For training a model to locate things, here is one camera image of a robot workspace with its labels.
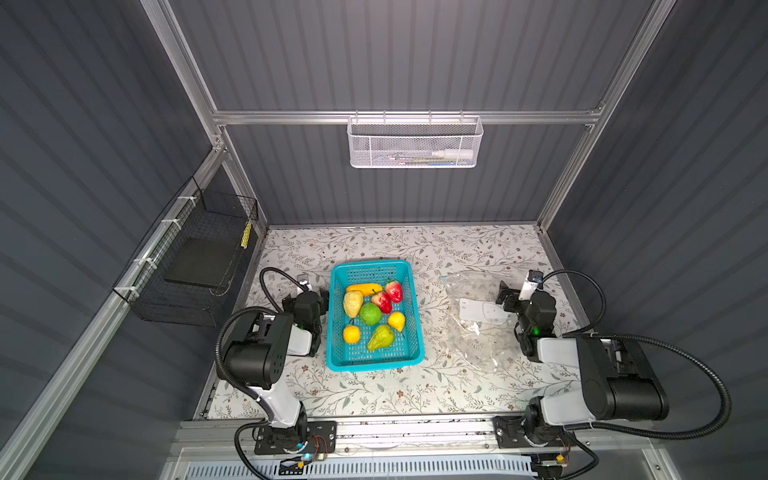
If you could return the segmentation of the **orange yellow round fruit toy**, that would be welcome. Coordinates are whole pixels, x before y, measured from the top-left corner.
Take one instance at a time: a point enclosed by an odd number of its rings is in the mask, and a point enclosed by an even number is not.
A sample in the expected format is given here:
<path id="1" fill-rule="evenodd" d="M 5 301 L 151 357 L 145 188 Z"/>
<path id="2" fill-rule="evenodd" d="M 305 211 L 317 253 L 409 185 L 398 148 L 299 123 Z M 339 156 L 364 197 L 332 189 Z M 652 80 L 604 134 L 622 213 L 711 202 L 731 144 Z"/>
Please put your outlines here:
<path id="1" fill-rule="evenodd" d="M 347 325 L 343 330 L 343 340 L 348 345 L 355 345 L 361 340 L 361 330 L 356 325 Z"/>

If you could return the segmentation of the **green apple toy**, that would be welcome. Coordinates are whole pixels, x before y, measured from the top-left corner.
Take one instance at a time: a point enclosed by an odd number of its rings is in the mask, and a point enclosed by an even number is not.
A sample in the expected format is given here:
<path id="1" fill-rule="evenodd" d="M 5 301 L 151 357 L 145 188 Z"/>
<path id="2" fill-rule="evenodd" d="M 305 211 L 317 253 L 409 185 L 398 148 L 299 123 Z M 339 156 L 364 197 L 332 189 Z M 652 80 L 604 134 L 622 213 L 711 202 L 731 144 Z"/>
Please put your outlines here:
<path id="1" fill-rule="evenodd" d="M 381 322 L 383 313 L 372 302 L 364 303 L 359 312 L 359 319 L 367 326 L 374 326 Z"/>

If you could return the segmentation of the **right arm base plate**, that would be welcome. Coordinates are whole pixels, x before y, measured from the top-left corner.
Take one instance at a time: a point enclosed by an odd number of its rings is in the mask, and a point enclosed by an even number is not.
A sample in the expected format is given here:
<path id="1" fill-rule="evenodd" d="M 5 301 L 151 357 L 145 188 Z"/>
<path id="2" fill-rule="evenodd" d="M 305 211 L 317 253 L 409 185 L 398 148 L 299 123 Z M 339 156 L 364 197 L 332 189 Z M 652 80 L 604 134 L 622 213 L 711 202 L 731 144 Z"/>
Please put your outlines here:
<path id="1" fill-rule="evenodd" d="M 539 421 L 527 420 L 524 416 L 494 416 L 493 433 L 497 444 L 503 449 L 514 448 L 570 448 L 572 442 L 561 427 Z"/>

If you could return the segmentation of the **white perforated vent strip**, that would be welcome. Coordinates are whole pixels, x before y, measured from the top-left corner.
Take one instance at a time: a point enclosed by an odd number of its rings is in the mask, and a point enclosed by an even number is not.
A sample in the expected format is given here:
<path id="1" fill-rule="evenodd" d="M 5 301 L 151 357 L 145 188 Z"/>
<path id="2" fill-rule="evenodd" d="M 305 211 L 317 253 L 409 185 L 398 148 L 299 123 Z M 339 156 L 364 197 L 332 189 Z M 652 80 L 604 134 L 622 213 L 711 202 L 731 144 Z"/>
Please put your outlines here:
<path id="1" fill-rule="evenodd" d="M 301 470 L 280 467 L 277 460 L 259 460 L 253 468 L 269 479 L 401 479 L 419 477 L 537 478 L 532 460 L 517 455 L 443 455 L 414 457 L 331 458 Z"/>

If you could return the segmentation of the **red strawberry toy upper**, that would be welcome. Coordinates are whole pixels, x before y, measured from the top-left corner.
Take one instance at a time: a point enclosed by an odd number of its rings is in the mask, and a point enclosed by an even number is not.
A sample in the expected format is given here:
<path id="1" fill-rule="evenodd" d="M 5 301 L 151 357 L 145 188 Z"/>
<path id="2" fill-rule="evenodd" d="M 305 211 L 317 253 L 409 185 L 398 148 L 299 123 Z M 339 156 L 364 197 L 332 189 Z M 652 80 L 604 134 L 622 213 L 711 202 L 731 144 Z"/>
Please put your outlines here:
<path id="1" fill-rule="evenodd" d="M 392 303 L 401 303 L 403 301 L 403 298 L 404 298 L 403 287 L 399 281 L 397 280 L 389 281 L 384 286 L 384 290 L 387 293 Z"/>

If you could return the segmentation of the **green pear toy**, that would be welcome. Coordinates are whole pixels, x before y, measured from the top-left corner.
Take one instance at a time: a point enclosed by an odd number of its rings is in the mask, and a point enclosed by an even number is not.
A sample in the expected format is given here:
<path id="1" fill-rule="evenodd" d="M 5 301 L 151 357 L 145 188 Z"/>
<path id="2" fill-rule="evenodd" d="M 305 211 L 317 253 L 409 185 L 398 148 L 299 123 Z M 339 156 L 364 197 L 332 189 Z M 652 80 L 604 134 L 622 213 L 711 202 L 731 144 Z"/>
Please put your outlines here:
<path id="1" fill-rule="evenodd" d="M 388 325 L 379 325 L 367 343 L 367 349 L 374 352 L 390 347 L 396 338 L 395 331 Z"/>

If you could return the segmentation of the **black foam pad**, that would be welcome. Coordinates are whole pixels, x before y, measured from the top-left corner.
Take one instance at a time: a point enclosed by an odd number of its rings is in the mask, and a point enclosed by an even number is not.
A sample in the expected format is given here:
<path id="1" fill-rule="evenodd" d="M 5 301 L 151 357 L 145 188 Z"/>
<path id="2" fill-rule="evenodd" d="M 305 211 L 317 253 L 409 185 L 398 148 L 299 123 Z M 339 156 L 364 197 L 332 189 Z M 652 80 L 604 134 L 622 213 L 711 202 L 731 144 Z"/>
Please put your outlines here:
<path id="1" fill-rule="evenodd" d="M 187 239 L 164 275 L 167 282 L 197 287 L 218 287 L 225 279 L 235 246 L 229 243 Z"/>

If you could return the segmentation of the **yellow black marker pen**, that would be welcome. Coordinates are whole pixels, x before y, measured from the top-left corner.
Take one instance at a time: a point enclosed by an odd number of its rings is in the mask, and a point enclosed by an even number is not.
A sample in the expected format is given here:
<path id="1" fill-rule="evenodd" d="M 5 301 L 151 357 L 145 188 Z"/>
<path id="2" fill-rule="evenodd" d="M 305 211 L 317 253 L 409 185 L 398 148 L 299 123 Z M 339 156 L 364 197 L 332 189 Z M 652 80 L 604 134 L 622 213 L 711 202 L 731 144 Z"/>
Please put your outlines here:
<path id="1" fill-rule="evenodd" d="M 251 231 L 252 231 L 252 222 L 248 221 L 245 224 L 245 228 L 244 228 L 243 234 L 241 236 L 240 247 L 242 249 L 247 249 L 248 248 L 248 243 L 249 243 Z"/>

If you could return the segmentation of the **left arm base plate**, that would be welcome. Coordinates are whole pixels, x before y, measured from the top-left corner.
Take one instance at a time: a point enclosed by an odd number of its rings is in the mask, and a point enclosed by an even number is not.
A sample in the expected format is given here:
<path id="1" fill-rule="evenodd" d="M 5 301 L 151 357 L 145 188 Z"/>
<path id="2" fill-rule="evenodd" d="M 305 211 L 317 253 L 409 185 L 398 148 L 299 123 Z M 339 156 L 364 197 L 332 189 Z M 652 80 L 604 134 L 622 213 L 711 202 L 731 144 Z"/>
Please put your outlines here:
<path id="1" fill-rule="evenodd" d="M 256 455 L 329 454 L 336 448 L 336 421 L 309 421 L 292 428 L 260 427 L 254 434 Z"/>

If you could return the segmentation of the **clear zip top bag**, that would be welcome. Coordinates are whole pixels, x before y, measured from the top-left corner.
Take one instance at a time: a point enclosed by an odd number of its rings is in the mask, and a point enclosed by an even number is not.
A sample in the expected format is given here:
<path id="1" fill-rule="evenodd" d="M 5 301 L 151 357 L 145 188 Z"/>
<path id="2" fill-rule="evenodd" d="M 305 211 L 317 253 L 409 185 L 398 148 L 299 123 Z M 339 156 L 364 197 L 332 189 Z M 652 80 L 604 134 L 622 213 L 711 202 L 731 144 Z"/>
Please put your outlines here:
<path id="1" fill-rule="evenodd" d="M 449 350 L 472 368 L 499 371 L 512 365 L 521 354 L 515 337 L 517 316 L 496 304 L 499 283 L 520 289 L 527 275 L 507 280 L 498 275 L 462 271 L 442 278 L 449 302 Z"/>

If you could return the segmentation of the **red strawberry toy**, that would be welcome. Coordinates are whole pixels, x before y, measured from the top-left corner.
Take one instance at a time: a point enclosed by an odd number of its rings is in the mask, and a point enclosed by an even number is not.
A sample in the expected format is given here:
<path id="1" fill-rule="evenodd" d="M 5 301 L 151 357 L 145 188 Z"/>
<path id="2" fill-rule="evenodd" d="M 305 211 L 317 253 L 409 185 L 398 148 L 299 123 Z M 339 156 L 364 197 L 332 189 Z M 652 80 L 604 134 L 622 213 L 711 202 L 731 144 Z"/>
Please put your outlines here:
<path id="1" fill-rule="evenodd" d="M 384 290 L 387 293 L 392 303 L 401 303 L 403 301 L 403 298 L 404 298 L 403 287 L 399 281 L 397 280 L 389 281 L 384 286 Z"/>
<path id="2" fill-rule="evenodd" d="M 386 291 L 380 291 L 371 297 L 371 302 L 375 304 L 383 314 L 392 312 L 392 300 Z"/>

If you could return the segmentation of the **aluminium mounting rail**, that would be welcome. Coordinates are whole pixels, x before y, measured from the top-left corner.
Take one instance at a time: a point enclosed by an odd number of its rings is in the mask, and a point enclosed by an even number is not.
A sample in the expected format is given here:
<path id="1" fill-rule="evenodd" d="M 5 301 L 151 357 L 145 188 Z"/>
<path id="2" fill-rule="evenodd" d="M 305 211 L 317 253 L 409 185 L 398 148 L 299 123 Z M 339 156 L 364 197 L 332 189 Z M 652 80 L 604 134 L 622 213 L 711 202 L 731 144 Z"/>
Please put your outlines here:
<path id="1" fill-rule="evenodd" d="M 475 454 L 489 452 L 568 451 L 578 453 L 576 446 L 503 449 L 493 433 L 494 416 L 517 416 L 522 413 L 459 413 L 409 414 L 402 416 L 318 417 L 309 421 L 336 421 L 338 436 L 331 455 L 360 456 L 368 453 L 429 455 L 455 452 Z M 255 420 L 226 419 L 185 421 L 181 423 L 169 457 L 198 456 L 237 460 L 235 432 Z M 254 430 L 244 429 L 240 442 L 244 453 L 253 454 Z M 599 450 L 642 450 L 651 441 L 601 430 L 577 433 L 579 441 L 597 452 Z"/>

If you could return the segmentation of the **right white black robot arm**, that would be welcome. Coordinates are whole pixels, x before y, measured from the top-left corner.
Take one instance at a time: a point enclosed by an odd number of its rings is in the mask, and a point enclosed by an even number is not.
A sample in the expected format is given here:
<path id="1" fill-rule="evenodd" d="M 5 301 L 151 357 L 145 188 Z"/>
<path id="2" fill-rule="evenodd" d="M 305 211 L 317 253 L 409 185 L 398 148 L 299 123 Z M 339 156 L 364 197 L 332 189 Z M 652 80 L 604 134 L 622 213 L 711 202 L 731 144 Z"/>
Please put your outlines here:
<path id="1" fill-rule="evenodd" d="M 557 337 L 556 300 L 532 281 L 520 290 L 501 282 L 495 303 L 516 315 L 514 335 L 527 360 L 579 372 L 580 386 L 574 390 L 529 401 L 518 431 L 531 445 L 549 444 L 568 425 L 667 417 L 666 393 L 637 341 Z"/>

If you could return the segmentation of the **orange mango toy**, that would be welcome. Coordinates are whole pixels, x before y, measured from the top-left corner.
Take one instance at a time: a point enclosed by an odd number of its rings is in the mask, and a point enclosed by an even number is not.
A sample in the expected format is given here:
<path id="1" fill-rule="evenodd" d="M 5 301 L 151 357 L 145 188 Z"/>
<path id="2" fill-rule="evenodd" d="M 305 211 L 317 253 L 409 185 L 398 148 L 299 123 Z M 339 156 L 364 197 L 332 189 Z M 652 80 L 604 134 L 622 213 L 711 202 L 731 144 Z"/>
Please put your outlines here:
<path id="1" fill-rule="evenodd" d="M 383 291 L 383 286 L 378 283 L 359 283 L 346 287 L 347 292 L 360 292 L 364 297 L 373 296 Z"/>

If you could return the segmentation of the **red strawberry toy lower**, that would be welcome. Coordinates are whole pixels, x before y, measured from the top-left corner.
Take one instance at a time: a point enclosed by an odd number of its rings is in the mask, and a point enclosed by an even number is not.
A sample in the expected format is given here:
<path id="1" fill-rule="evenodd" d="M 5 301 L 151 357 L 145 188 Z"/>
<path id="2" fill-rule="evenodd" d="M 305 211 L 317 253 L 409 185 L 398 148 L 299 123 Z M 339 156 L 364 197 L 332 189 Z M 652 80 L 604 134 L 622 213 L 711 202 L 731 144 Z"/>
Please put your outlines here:
<path id="1" fill-rule="evenodd" d="M 371 302 L 375 304 L 383 314 L 392 312 L 392 300 L 386 291 L 380 291 L 371 297 Z"/>

